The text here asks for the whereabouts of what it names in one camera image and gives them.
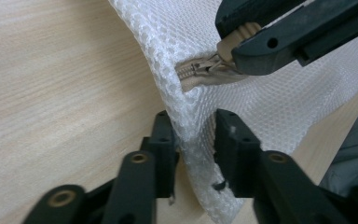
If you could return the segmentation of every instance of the zipper tab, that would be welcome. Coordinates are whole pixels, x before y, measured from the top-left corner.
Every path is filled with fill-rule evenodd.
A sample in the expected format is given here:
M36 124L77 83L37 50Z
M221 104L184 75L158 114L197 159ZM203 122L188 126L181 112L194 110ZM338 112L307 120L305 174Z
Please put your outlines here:
M221 85L248 77L237 70L235 63L223 61L217 53L178 64L175 70L184 92L199 85Z

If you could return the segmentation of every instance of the white mesh laundry bag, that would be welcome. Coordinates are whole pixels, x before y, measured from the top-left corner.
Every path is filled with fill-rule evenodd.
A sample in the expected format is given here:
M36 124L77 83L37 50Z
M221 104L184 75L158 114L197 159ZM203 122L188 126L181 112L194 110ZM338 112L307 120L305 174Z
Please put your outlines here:
M358 92L358 38L322 59L297 62L264 77L183 92L174 67L211 55L220 41L214 27L219 0L110 0L138 40L179 137L200 204L216 223L230 223L243 200L226 188L213 161L216 108L237 113L264 150L291 153L310 125Z

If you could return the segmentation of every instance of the zipper slider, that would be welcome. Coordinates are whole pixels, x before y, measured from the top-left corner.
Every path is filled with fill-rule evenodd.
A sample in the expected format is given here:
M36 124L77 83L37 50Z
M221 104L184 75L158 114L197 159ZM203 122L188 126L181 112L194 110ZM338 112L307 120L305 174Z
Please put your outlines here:
M190 91L199 85L221 85L248 77L237 70L235 63L223 61L217 53L178 64L175 70L183 91Z

